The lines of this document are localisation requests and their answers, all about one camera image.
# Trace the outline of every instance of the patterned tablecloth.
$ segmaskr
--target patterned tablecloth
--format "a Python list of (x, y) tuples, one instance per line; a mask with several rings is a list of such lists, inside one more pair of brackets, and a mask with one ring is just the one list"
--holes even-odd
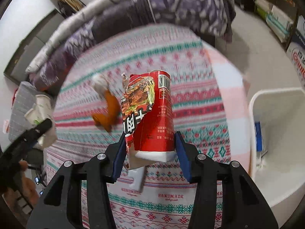
[[(94, 126), (91, 114), (106, 112), (106, 102), (92, 89), (91, 77), (104, 74), (119, 99), (124, 92), (121, 73), (154, 69), (171, 76), (175, 131), (214, 160), (238, 160), (249, 169), (249, 120), (241, 74), (189, 29), (161, 24), (117, 35), (75, 63), (54, 110), (58, 140), (48, 148), (48, 181), (64, 161), (88, 161), (122, 134), (121, 120), (111, 134)], [(129, 188), (132, 181), (123, 169), (116, 184), (108, 185), (117, 228), (187, 228), (196, 185), (184, 179), (177, 159), (148, 166), (142, 192)], [(88, 226), (85, 182), (82, 188), (83, 221)], [(222, 221), (221, 182), (218, 188), (215, 227)]]

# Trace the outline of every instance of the red object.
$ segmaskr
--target red object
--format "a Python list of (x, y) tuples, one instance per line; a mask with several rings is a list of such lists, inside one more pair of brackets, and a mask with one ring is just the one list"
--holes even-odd
[(14, 101), (15, 101), (15, 98), (16, 98), (17, 90), (18, 90), (18, 89), (15, 90), (14, 95), (13, 95), (13, 99), (12, 99), (12, 108), (13, 108)]
[(135, 151), (174, 151), (173, 111), (170, 96), (170, 75), (162, 70), (131, 75), (129, 86), (139, 77), (152, 77), (155, 81), (155, 101), (136, 125), (133, 134), (125, 139), (128, 149), (134, 142)]

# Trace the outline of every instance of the white floor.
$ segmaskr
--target white floor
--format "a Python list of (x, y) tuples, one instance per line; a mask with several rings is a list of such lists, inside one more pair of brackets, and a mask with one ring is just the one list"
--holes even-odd
[(216, 39), (216, 49), (251, 82), (248, 100), (261, 89), (301, 86), (283, 47), (267, 24), (256, 14), (235, 7), (233, 42)]

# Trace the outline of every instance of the blue object in bin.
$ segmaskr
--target blue object in bin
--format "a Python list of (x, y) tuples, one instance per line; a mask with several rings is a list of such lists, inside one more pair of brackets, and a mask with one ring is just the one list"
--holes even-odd
[(256, 151), (263, 150), (262, 132), (260, 130), (260, 122), (255, 122), (255, 135), (256, 135)]

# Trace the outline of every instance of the plush toy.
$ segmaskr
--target plush toy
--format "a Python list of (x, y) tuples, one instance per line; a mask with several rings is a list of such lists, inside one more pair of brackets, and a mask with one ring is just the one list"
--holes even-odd
[(103, 126), (107, 132), (111, 132), (112, 125), (116, 123), (121, 111), (121, 106), (117, 98), (109, 91), (107, 80), (101, 75), (96, 74), (92, 77), (92, 87), (107, 102), (107, 114), (92, 114), (96, 126)]

